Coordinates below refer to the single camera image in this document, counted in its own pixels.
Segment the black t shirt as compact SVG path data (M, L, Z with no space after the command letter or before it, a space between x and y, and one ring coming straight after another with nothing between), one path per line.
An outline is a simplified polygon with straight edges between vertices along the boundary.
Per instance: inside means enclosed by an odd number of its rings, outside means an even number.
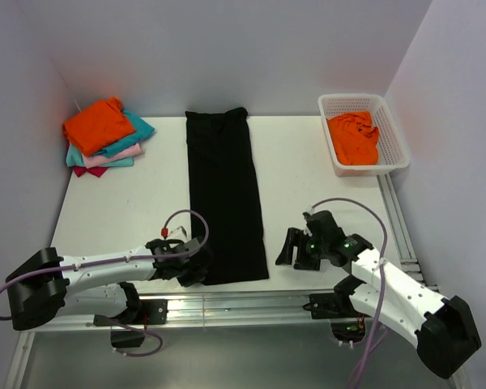
M204 218L192 219L191 229L194 236L210 229L209 286L269 276L247 116L242 107L185 114L190 209Z

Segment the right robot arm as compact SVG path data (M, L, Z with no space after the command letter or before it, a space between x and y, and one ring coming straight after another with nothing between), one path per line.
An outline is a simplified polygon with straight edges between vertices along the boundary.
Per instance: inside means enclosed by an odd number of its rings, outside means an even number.
M323 259L348 273L330 293L312 293L304 310L313 319L354 318L363 314L407 340L424 365L450 378L481 346L471 309L460 297L447 298L381 258L358 234L341 230L329 238L287 231L279 265L317 270Z

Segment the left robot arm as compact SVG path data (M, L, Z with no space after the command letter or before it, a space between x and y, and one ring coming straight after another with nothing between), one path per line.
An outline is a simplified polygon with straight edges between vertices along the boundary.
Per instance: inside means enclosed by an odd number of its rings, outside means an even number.
M94 315L136 323L144 306L137 281L177 280L187 288L203 282L212 261L201 239L154 239L120 253L63 256L53 247L36 252L7 278L6 292L16 331L62 316Z

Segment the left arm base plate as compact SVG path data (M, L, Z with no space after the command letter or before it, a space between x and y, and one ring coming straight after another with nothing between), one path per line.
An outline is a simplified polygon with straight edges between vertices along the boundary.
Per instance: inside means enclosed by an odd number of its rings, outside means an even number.
M162 325L168 313L168 301L165 299L144 299L135 308L129 308L126 301L108 300L106 315L95 314L94 327L112 325L111 321L125 325Z

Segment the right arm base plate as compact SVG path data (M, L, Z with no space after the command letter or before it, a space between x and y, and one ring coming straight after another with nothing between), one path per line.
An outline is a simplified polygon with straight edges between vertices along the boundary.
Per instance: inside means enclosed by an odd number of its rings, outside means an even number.
M302 309L309 312L314 320L373 317L377 309L377 300L367 295L362 296L357 291L312 293Z

